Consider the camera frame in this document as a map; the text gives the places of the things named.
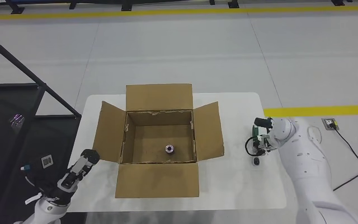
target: green component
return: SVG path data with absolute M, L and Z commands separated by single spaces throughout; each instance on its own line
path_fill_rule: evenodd
M 253 125 L 253 126 L 252 126 L 252 136 L 253 136 L 253 137 L 258 136 L 258 126 L 256 126 L 256 125 Z M 259 146 L 259 145 L 260 145 L 260 141 L 259 141 L 257 138 L 254 138 L 254 139 L 252 140 L 252 146 L 253 146 L 255 149 L 258 150 L 258 146 Z
M 252 126 L 252 136 L 253 137 L 258 136 L 258 126 L 256 125 Z

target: black cable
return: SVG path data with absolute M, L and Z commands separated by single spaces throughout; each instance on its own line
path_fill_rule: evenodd
M 353 150 L 352 146 L 347 142 L 347 140 L 345 140 L 345 138 L 343 138 L 343 136 L 341 135 L 341 133 L 338 132 L 338 130 L 337 130 L 336 127 L 334 127 L 333 129 L 334 129 L 334 130 L 337 132 L 337 134 L 339 134 L 339 135 L 341 136 L 341 138 L 347 143 L 347 145 L 349 146 L 349 148 L 351 149 L 351 151 L 353 152 L 353 154 L 354 154 L 354 155 L 356 156 L 356 158 L 358 159 L 358 156 L 357 156 L 356 152 Z
M 248 140 L 246 141 L 246 143 L 245 143 L 245 150 L 246 150 L 247 154 L 249 154 L 250 156 L 257 156 L 257 155 L 255 155 L 255 154 L 249 153 L 249 152 L 248 152 L 248 149 L 247 149 L 247 144 L 248 144 L 248 142 L 249 142 L 250 140 L 254 139 L 254 138 L 257 138 L 257 137 L 249 137 L 249 139 L 248 139 Z
M 358 178 L 358 175 L 356 175 L 354 178 L 350 179 L 349 181 L 344 182 L 343 184 L 339 185 L 338 187 L 334 188 L 333 191 L 335 192 L 337 189 L 343 187 L 344 185 L 348 184 L 349 182 L 351 182 L 352 180 L 354 180 L 356 178 Z
M 353 152 L 353 154 L 354 154 L 354 155 L 356 156 L 356 158 L 358 159 L 358 156 L 357 156 L 356 152 L 353 150 L 352 146 L 348 143 L 348 141 L 347 141 L 345 138 L 343 138 L 343 136 L 341 135 L 341 133 L 337 130 L 336 124 L 335 124 L 335 123 L 331 123 L 331 124 L 329 124 L 329 127 L 333 128 L 333 129 L 337 132 L 337 134 L 347 143 L 347 145 L 349 146 L 349 148 L 351 149 L 351 151 Z M 352 180 L 354 180 L 354 179 L 356 179 L 356 178 L 358 178 L 358 175 L 356 175 L 354 178 L 352 178 L 352 179 L 350 179 L 350 180 L 344 182 L 343 184 L 339 185 L 338 187 L 334 188 L 333 191 L 335 192 L 336 190 L 338 190 L 339 188 L 343 187 L 344 185 L 348 184 L 349 182 L 351 182 Z

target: gray floor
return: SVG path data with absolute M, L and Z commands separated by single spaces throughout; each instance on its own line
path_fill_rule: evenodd
M 92 94 L 176 82 L 194 92 L 256 92 L 264 108 L 356 105 L 357 20 L 356 12 L 312 12 L 1 21 L 0 43 L 79 112 Z M 29 81 L 3 58 L 0 67 L 0 83 Z M 46 97 L 39 114 L 59 113 L 67 111 Z M 335 118 L 358 150 L 357 116 Z M 358 174 L 345 142 L 319 117 L 307 119 L 322 131 L 332 186 Z M 294 223 L 295 193 L 282 176 L 285 209 L 90 213 L 87 223 Z M 337 195 L 358 214 L 357 187 Z

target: yellow floor line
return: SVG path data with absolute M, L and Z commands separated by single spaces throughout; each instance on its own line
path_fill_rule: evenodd
M 358 106 L 315 106 L 311 108 L 267 108 L 265 116 L 338 116 L 358 115 Z
M 283 13 L 283 12 L 337 12 L 358 11 L 358 6 L 323 6 L 323 7 L 285 7 L 285 8 L 216 8 L 216 9 L 179 9 L 179 10 L 147 10 L 131 12 L 68 12 L 20 15 L 0 15 L 0 20 L 23 20 L 41 18 L 94 18 L 94 17 L 120 17 L 120 16 L 152 16 L 152 15 L 184 15 L 184 14 L 235 14 L 235 13 Z

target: sticker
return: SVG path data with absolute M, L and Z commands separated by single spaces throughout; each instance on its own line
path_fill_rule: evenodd
M 42 197 L 42 195 L 43 195 L 43 194 L 42 194 L 41 192 L 39 192 L 37 195 L 32 196 L 31 198 L 29 198 L 28 200 L 26 200 L 26 201 L 25 201 L 25 204 L 28 205 L 29 203 L 31 203 L 31 202 L 33 202 L 33 201 L 35 201 L 35 200 L 40 199 L 40 198 Z
M 51 156 L 51 155 L 42 157 L 42 158 L 41 158 L 41 162 L 42 162 L 42 164 L 43 164 L 43 168 L 47 168 L 47 167 L 51 166 L 51 165 L 54 163 L 54 161 L 52 160 L 52 156 Z

